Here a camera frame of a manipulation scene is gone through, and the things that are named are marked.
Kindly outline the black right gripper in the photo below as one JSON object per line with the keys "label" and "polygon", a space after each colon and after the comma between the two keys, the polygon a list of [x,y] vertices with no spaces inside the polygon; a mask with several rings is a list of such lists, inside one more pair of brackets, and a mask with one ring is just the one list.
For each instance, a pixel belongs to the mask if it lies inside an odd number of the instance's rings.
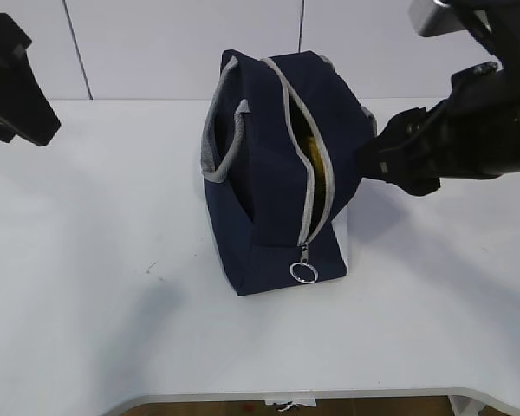
{"label": "black right gripper", "polygon": [[482,62],[452,75],[447,106],[396,114],[381,133],[364,108],[357,122],[361,176],[424,197],[439,178],[408,169],[437,169],[440,178],[497,178],[520,172],[520,68]]}

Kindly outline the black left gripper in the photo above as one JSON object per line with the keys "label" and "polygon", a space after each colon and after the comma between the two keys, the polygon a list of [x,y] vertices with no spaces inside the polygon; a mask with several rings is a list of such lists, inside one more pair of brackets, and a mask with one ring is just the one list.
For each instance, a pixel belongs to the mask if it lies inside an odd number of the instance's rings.
{"label": "black left gripper", "polygon": [[29,64],[32,40],[6,13],[0,12],[0,141],[17,135],[46,146],[61,127]]}

